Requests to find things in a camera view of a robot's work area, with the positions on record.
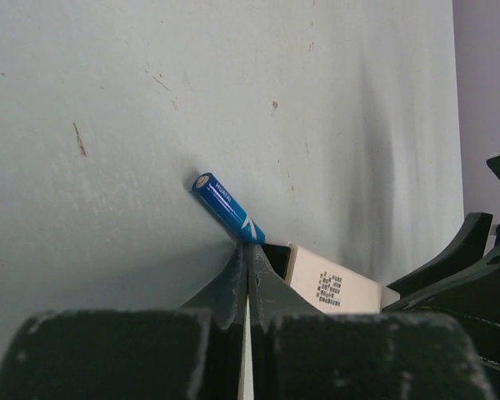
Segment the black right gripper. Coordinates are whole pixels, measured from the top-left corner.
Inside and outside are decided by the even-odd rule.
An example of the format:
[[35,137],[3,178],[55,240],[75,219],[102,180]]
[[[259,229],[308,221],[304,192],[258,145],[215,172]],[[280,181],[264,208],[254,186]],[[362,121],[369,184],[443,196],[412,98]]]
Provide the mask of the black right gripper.
[[[500,153],[487,165],[500,180]],[[500,399],[500,219],[469,213],[453,240],[432,260],[387,285],[401,299],[386,313],[433,310],[465,317],[477,353]]]

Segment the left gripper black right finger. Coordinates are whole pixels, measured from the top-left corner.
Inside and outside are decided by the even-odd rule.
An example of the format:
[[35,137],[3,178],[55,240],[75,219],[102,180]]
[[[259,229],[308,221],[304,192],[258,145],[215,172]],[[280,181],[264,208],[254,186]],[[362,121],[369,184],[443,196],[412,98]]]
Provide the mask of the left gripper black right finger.
[[257,399],[493,399],[469,336],[425,312],[326,315],[247,249]]

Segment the light blue battery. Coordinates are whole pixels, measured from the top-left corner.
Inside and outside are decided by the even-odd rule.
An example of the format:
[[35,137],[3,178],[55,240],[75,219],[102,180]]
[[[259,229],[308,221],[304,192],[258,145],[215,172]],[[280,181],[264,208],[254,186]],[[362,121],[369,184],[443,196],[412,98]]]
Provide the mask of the light blue battery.
[[262,245],[264,231],[210,172],[201,174],[192,184],[192,194],[241,243]]

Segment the white remote control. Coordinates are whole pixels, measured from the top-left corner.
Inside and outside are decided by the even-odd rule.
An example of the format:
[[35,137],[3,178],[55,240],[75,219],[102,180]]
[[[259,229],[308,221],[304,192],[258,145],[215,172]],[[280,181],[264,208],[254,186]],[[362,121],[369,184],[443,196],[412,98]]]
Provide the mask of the white remote control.
[[323,313],[380,313],[401,298],[391,288],[292,242],[262,248],[276,274]]

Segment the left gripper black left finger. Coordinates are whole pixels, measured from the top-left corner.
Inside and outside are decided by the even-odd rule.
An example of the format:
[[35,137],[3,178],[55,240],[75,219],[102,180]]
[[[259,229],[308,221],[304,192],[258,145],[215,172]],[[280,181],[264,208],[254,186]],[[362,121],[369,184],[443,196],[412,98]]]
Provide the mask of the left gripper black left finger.
[[235,399],[243,357],[244,251],[173,310],[45,312],[17,330],[0,399]]

